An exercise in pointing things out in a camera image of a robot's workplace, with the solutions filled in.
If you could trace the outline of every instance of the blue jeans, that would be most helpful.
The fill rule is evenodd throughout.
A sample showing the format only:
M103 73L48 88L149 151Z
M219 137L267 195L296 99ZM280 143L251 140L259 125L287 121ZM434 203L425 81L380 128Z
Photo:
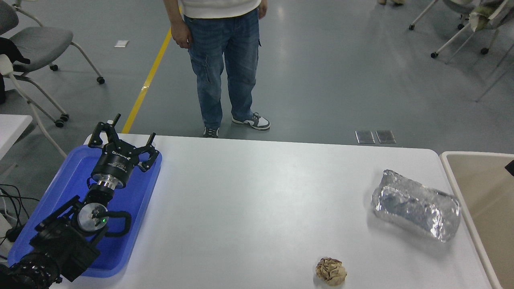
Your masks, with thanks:
M242 16L222 19L192 19L184 16L184 21L193 37L188 51L196 74L205 127L217 129L221 125L223 55L232 116L240 121L251 119L251 92L255 86L259 49L257 9Z

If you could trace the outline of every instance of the sneaker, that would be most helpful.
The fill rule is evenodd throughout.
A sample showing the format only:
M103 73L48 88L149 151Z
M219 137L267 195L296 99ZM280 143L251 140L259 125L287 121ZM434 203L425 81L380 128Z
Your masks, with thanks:
M219 128L217 129L204 129L204 137L210 137L210 138L218 138L219 135Z
M264 117L260 116L258 113L253 113L251 119L247 119L244 121L239 121L232 117L232 121L235 123L248 124L252 128L260 131L269 129L269 121Z

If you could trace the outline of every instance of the crumpled brown paper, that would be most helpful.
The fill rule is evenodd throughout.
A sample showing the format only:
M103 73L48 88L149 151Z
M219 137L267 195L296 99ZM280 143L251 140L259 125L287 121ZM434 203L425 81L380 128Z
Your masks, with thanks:
M316 266L316 275L330 286L341 284L346 278L343 263L332 258L321 258Z

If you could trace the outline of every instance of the metal floor plate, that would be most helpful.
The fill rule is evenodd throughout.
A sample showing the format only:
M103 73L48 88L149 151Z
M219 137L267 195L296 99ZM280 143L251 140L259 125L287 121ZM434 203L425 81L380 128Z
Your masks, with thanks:
M396 143L392 131L375 131L380 143Z
M355 131L357 142L362 145L372 145L375 143L375 138L371 131Z

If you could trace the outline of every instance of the robotic arm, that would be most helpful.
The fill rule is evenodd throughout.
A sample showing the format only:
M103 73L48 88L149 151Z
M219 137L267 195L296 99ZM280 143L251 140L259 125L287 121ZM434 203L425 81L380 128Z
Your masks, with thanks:
M102 156L87 180L89 190L84 200L75 196L49 215L35 228L37 234L30 240L32 252L11 267L0 265L2 289L47 289L53 283L62 282L61 276L73 282L100 255L96 245L103 237L121 237L128 233L131 215L125 211L108 211L107 205L114 190L126 186L132 170L137 166L146 172L159 151L152 146L155 133L140 148L120 140L114 129L119 118L120 114L113 124L99 122L93 131L88 146L101 148ZM107 134L105 145L101 132ZM140 161L143 153L148 153L150 158ZM124 229L109 232L109 218L124 218Z

